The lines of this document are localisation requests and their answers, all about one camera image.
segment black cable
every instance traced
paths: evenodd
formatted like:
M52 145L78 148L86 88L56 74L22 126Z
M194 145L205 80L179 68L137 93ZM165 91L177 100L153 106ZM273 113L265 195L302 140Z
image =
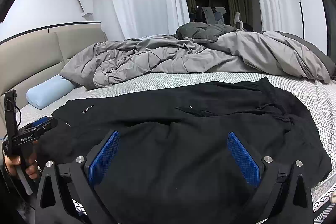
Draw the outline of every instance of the black cable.
M17 126L19 126L20 125L20 123L21 123L21 119L22 119L22 115L21 115L21 111L20 111L20 109L17 107L17 106L15 106L16 108L17 108L17 110L19 111L19 113L20 113L20 121L19 121L19 123L18 123L18 125Z
M2 160L3 160L3 164L5 165L5 169L6 169L6 172L7 172L8 176L9 176L9 178L10 178L10 180L11 180L11 183L13 184L15 190L16 190L17 193L19 194L19 196L20 196L20 198L22 199L22 201L23 201L24 203L28 204L32 209L35 210L35 208L34 208L32 205L30 205L30 203L28 203L27 201L25 201L25 199L21 196L19 190L17 189L17 187L16 187L16 185L15 185L13 179L12 179L12 175L10 174L10 172L9 172L9 170L8 170L8 168L7 168L6 162L5 162L5 155L4 155L4 150L3 150L3 142L2 142L1 149L2 149Z

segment headboard panel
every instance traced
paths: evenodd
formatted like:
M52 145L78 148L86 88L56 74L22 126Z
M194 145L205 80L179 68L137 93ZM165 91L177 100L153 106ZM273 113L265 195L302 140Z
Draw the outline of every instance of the headboard panel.
M26 92L57 75L89 45L106 41L100 22L54 25L0 42L0 138L5 133L4 93L16 89L19 108L28 104Z

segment crumpled duvet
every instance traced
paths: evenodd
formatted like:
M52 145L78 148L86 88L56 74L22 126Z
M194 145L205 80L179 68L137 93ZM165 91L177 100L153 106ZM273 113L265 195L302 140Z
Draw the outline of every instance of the crumpled duvet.
M174 36L95 43L76 54L60 75L87 89L149 72L265 72L330 81L325 65L310 49L278 32L204 28L200 23L190 32L188 24Z

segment mattress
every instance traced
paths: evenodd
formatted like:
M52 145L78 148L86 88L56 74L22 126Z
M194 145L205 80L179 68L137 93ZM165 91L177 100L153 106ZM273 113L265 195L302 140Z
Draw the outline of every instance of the mattress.
M202 74L150 73L107 88L90 91L85 90L84 87L76 88L42 110L28 104L21 109L22 121L20 127L43 116L51 116L54 110L63 106L68 100L106 98L132 92L176 88L211 81L226 83L237 83L240 81L254 82L265 76L273 86L291 92L306 105L319 130L322 145L331 158L332 171L328 178L311 189L313 203L317 202L320 206L321 202L318 202L319 199L336 183L336 81L333 80L329 84L323 84L319 80L249 72L212 72Z

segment gray handle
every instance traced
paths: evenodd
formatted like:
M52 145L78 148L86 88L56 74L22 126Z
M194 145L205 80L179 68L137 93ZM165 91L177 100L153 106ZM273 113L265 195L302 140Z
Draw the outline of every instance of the gray handle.
M27 181L27 179L26 179L26 177L25 177L25 175L24 175L21 167L20 166L15 166L15 168L16 168L16 172L19 175L19 178L20 178L20 180L21 180L21 182L23 184L23 187L26 190L27 195L31 195L33 193L33 191L30 188L30 185L29 185L29 183L28 183L28 181Z

